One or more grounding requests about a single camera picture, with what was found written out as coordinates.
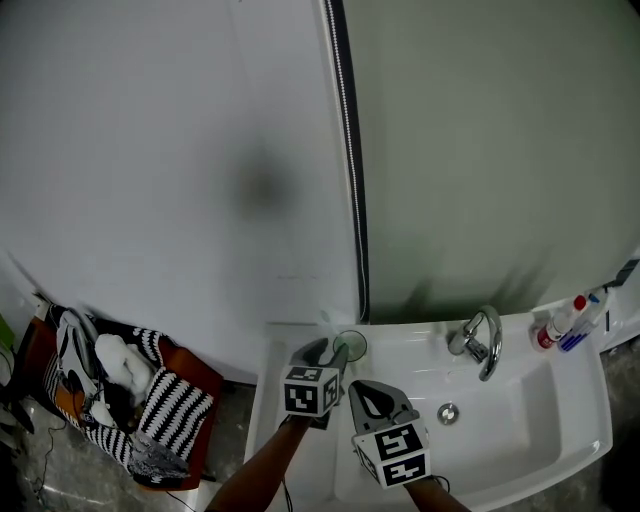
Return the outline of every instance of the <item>marker cube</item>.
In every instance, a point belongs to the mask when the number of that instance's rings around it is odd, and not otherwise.
[[[429,440],[421,419],[352,438],[361,464],[389,489],[431,474]]]
[[[337,368],[287,366],[282,377],[284,409],[289,414],[321,418],[340,397]]]

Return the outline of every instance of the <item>sink drain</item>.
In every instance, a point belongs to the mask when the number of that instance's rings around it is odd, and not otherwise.
[[[453,402],[444,404],[438,409],[438,421],[443,425],[453,425],[460,417],[460,409]]]

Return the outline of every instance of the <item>red bottle cap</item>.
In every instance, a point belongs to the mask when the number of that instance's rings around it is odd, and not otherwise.
[[[587,307],[587,299],[585,299],[582,295],[578,295],[573,300],[573,307],[576,308],[578,311],[582,311],[584,308]]]

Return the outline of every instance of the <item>faucet handle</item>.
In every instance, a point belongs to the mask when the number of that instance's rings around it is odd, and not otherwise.
[[[467,351],[476,363],[480,364],[489,357],[489,349],[475,338],[470,338],[466,345]]]

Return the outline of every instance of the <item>bottle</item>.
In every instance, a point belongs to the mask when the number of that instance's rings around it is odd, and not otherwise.
[[[538,344],[548,349],[561,339],[572,327],[576,319],[587,307],[587,299],[578,295],[573,302],[568,302],[558,309],[536,336]]]
[[[604,293],[590,293],[589,306],[575,321],[573,327],[566,333],[558,343],[558,347],[563,352],[569,352],[578,343],[585,339],[598,326],[602,316],[607,310],[607,300]]]

